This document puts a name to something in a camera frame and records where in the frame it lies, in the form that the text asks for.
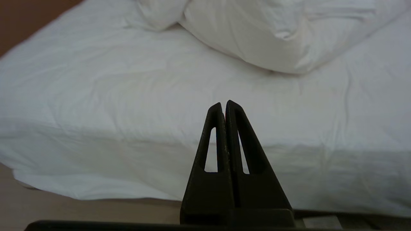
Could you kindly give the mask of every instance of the pillow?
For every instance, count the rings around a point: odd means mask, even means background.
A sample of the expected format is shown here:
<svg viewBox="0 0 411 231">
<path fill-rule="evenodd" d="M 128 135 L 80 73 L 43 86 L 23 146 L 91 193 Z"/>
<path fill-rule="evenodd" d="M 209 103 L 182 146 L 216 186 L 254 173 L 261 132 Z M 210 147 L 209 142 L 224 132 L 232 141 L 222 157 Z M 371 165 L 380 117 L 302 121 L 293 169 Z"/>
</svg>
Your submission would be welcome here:
<svg viewBox="0 0 411 231">
<path fill-rule="evenodd" d="M 348 49 L 408 0 L 191 0 L 180 23 L 226 54 L 301 74 Z"/>
<path fill-rule="evenodd" d="M 137 9 L 149 30 L 164 30 L 183 16 L 188 0 L 137 0 Z"/>
</svg>

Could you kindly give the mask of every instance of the beige carpet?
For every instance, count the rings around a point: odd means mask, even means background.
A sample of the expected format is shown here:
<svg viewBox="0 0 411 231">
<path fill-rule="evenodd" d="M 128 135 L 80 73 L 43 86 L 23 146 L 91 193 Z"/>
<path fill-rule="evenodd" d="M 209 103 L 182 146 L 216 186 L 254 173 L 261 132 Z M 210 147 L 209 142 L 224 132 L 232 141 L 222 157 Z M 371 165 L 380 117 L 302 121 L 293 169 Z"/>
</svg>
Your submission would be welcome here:
<svg viewBox="0 0 411 231">
<path fill-rule="evenodd" d="M 156 199 L 79 201 L 22 187 L 0 164 L 0 230 L 22 231 L 42 219 L 178 224 L 180 202 Z"/>
</svg>

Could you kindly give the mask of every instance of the pillowcase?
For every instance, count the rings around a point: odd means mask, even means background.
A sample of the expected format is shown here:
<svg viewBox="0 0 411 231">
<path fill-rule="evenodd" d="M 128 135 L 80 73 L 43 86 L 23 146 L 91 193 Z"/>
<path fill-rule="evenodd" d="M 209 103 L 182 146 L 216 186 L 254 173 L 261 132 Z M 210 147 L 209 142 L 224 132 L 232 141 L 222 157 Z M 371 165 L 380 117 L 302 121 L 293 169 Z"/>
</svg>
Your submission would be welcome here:
<svg viewBox="0 0 411 231">
<path fill-rule="evenodd" d="M 164 30 L 183 16 L 188 0 L 137 0 L 137 9 L 148 30 Z"/>
<path fill-rule="evenodd" d="M 408 9 L 408 0 L 191 0 L 180 23 L 256 66 L 302 74 Z"/>
</svg>

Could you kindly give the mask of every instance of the bed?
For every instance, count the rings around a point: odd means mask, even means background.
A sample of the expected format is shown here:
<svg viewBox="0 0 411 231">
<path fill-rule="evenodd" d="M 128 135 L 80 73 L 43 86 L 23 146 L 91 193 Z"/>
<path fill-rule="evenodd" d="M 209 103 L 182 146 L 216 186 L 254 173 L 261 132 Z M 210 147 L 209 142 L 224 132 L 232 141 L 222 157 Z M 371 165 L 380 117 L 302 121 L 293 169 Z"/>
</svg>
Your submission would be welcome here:
<svg viewBox="0 0 411 231">
<path fill-rule="evenodd" d="M 132 10 L 85 1 L 0 60 L 0 161 L 17 180 L 76 199 L 181 200 L 207 109 L 231 99 L 294 208 L 411 215 L 411 11 L 301 76 L 178 25 L 135 28 Z M 209 158 L 212 171 L 215 139 Z"/>
</svg>

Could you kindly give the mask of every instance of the brown wall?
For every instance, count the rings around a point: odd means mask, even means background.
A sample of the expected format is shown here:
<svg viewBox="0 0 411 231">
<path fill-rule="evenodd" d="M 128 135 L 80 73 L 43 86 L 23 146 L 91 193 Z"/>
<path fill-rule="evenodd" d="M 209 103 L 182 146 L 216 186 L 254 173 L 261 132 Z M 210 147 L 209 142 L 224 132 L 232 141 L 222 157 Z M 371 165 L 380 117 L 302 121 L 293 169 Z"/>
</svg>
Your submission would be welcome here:
<svg viewBox="0 0 411 231">
<path fill-rule="evenodd" d="M 0 56 L 82 0 L 0 0 Z"/>
</svg>

